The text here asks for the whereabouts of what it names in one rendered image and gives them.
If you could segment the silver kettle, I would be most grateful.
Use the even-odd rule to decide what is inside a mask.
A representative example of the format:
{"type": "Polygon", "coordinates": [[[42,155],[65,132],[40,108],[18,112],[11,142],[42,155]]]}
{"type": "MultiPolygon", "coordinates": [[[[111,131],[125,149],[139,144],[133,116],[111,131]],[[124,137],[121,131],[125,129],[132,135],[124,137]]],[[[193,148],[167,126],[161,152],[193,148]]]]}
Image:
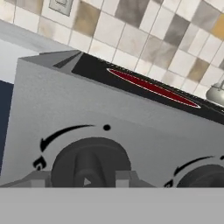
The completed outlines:
{"type": "Polygon", "coordinates": [[[224,80],[213,84],[206,92],[206,98],[224,107],[224,80]]]}

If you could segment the grey stove with black hob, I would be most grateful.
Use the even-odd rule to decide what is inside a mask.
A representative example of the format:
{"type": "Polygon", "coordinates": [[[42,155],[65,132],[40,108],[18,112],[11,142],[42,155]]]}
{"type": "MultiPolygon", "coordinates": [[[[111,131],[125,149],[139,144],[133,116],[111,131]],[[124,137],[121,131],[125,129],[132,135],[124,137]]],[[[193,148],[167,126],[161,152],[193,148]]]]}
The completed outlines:
{"type": "Polygon", "coordinates": [[[223,106],[78,50],[20,58],[0,185],[51,172],[65,147],[89,137],[119,143],[152,187],[224,167],[223,106]]]}

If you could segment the white wall socket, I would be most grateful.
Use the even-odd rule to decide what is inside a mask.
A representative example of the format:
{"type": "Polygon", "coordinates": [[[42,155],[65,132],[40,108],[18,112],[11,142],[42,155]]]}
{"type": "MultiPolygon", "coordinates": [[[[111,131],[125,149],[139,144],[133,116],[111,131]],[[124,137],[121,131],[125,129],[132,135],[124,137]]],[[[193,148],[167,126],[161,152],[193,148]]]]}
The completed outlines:
{"type": "Polygon", "coordinates": [[[74,0],[50,0],[49,8],[65,16],[70,16],[74,0]]]}

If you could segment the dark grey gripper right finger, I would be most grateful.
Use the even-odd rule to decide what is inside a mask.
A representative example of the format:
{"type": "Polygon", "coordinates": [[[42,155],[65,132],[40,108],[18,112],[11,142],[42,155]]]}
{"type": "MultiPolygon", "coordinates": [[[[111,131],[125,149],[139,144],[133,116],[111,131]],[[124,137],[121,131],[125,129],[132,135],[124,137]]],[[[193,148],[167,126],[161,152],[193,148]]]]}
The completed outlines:
{"type": "Polygon", "coordinates": [[[124,188],[149,187],[152,185],[141,180],[136,171],[117,171],[115,173],[115,186],[124,188]]]}

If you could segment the dark grey stove knob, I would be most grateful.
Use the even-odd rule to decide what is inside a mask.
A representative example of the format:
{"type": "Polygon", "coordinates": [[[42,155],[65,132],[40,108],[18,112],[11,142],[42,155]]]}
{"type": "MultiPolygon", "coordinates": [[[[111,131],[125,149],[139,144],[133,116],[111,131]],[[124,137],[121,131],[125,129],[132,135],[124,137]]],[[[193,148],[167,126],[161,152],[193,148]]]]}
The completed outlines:
{"type": "Polygon", "coordinates": [[[83,138],[70,143],[55,158],[53,187],[115,187],[116,171],[130,171],[126,150],[105,137],[83,138]]]}
{"type": "Polygon", "coordinates": [[[207,164],[189,171],[177,184],[177,187],[214,187],[224,188],[224,167],[207,164]]]}

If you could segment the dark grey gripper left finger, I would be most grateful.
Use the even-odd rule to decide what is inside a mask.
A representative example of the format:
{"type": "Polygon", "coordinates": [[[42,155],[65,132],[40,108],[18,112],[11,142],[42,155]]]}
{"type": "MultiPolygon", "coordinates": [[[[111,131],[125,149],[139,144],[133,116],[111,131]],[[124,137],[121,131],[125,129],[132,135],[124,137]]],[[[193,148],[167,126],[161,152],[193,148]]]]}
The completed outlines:
{"type": "Polygon", "coordinates": [[[21,178],[9,182],[7,184],[0,185],[0,188],[7,187],[51,187],[51,172],[50,171],[32,171],[30,174],[21,178]]]}

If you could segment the dark blue cupboard front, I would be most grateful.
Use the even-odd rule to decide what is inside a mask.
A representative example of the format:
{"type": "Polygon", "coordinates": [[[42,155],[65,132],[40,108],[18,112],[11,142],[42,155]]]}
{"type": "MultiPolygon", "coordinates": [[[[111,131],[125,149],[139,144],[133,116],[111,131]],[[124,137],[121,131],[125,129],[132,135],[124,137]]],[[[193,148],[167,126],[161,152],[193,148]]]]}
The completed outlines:
{"type": "Polygon", "coordinates": [[[11,110],[13,85],[0,80],[0,173],[3,166],[4,147],[11,110]]]}

